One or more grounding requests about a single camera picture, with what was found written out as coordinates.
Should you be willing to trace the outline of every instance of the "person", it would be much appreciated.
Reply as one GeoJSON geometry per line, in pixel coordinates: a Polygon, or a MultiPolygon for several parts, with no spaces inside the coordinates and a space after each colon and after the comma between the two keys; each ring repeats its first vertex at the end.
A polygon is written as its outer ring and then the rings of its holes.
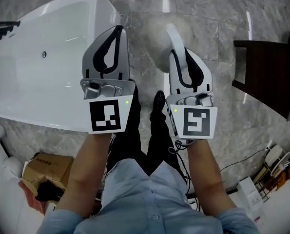
{"type": "Polygon", "coordinates": [[[45,216],[38,234],[258,233],[245,211],[227,195],[206,140],[196,140],[187,150],[191,181],[204,214],[190,207],[185,176],[162,113],[164,105],[164,93],[158,91],[147,155],[140,148],[137,88],[125,132],[112,141],[111,134],[87,136],[67,189],[55,210],[45,216]],[[102,208],[90,217],[105,168],[102,208]]]}

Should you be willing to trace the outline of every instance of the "black shoe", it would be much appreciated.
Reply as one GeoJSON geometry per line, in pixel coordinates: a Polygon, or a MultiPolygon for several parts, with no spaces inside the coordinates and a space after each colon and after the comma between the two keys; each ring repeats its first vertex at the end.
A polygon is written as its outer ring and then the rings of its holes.
{"type": "Polygon", "coordinates": [[[162,111],[162,109],[164,108],[164,104],[165,104],[164,93],[162,90],[159,90],[155,95],[153,111],[155,110],[162,111]]]}

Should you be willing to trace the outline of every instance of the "cardboard box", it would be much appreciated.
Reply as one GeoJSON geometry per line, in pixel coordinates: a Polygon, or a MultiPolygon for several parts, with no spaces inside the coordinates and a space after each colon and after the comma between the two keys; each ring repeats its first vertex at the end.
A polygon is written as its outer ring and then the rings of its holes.
{"type": "Polygon", "coordinates": [[[38,154],[25,167],[22,182],[37,196],[39,185],[50,181],[66,190],[73,157],[38,154]]]}

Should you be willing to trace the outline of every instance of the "light blue shirt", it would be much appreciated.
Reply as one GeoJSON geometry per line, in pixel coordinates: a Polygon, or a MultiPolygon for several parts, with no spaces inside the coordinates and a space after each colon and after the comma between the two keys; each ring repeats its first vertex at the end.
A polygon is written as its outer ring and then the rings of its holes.
{"type": "Polygon", "coordinates": [[[179,173],[164,161],[148,176],[134,159],[124,159],[108,173],[100,212],[89,219],[71,211],[49,213],[38,234],[256,234],[240,208],[216,218],[193,210],[179,173]]]}

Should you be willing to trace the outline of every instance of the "white bathtub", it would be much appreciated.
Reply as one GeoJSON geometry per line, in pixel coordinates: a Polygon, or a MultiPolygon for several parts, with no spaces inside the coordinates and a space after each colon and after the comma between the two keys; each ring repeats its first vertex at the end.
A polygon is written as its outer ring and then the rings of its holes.
{"type": "Polygon", "coordinates": [[[0,117],[86,132],[82,57],[119,13],[108,0],[55,0],[20,21],[0,41],[0,117]]]}

